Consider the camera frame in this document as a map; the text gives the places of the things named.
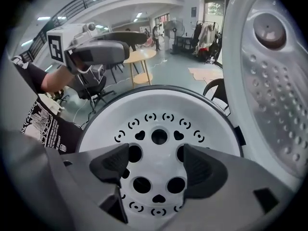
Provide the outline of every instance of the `person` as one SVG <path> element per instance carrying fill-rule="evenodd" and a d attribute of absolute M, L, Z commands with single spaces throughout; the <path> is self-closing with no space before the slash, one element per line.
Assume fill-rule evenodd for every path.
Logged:
<path fill-rule="evenodd" d="M 150 37 L 150 32 L 148 31 L 148 29 L 147 29 L 147 28 L 145 28 L 145 29 L 144 29 L 144 33 L 146 34 L 147 38 L 149 38 L 149 37 Z"/>
<path fill-rule="evenodd" d="M 78 68 L 84 67 L 78 57 L 75 56 L 73 59 Z M 58 92 L 74 77 L 66 66 L 61 66 L 53 73 L 47 73 L 34 64 L 26 62 L 20 55 L 14 56 L 11 61 L 37 96 L 39 93 Z M 21 132 L 39 140 L 45 147 L 54 148 L 60 154 L 68 154 L 76 151 L 82 129 L 56 116 L 38 96 L 25 119 Z"/>
<path fill-rule="evenodd" d="M 125 31 L 130 32 L 131 30 L 129 28 L 126 28 Z M 129 47 L 133 49 L 133 51 L 136 51 L 136 46 L 134 44 L 128 44 Z"/>
<path fill-rule="evenodd" d="M 156 44 L 156 51 L 159 51 L 160 48 L 159 48 L 159 38 L 158 38 L 158 31 L 157 31 L 157 26 L 154 26 L 153 27 L 153 40 L 155 41 L 155 44 Z"/>

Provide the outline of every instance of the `ceiling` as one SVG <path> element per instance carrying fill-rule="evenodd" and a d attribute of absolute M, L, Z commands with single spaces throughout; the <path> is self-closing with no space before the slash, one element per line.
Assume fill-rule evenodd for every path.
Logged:
<path fill-rule="evenodd" d="M 169 5 L 161 3 L 147 3 L 120 7 L 104 12 L 96 17 L 93 17 L 87 22 L 95 22 L 96 24 L 110 27 L 120 26 L 133 22 L 138 13 L 142 13 L 140 20 L 144 20 L 151 17 L 152 14 L 165 8 L 166 6 Z"/>

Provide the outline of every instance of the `black t-shirt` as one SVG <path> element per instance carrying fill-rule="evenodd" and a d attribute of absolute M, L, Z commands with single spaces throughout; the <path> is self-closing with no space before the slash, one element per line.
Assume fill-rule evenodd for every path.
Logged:
<path fill-rule="evenodd" d="M 18 72 L 36 93 L 44 93 L 41 84 L 46 72 L 32 63 L 15 64 Z M 38 139 L 45 147 L 56 149 L 60 154 L 74 153 L 82 129 L 56 116 L 39 98 L 29 111 L 21 132 Z"/>

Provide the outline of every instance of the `wooden round table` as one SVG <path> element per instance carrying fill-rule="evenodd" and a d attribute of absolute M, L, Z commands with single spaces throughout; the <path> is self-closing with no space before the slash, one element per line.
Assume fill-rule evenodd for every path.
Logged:
<path fill-rule="evenodd" d="M 155 55 L 156 55 L 156 51 L 154 50 L 142 49 L 142 50 L 131 52 L 129 58 L 124 61 L 125 64 L 129 64 L 133 88 L 135 88 L 135 83 L 144 84 L 148 82 L 149 85 L 151 85 L 151 80 L 153 79 L 153 75 L 149 74 L 148 67 L 146 65 L 145 60 L 150 59 L 154 57 Z M 132 64 L 136 62 L 141 62 L 144 72 L 134 77 Z"/>

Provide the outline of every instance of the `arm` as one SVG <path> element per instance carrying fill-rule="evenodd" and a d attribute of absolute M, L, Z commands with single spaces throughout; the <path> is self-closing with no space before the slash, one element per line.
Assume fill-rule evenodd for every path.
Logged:
<path fill-rule="evenodd" d="M 53 73 L 48 73 L 41 84 L 41 89 L 45 92 L 57 92 L 63 89 L 72 79 L 72 75 L 65 66 L 61 66 Z"/>

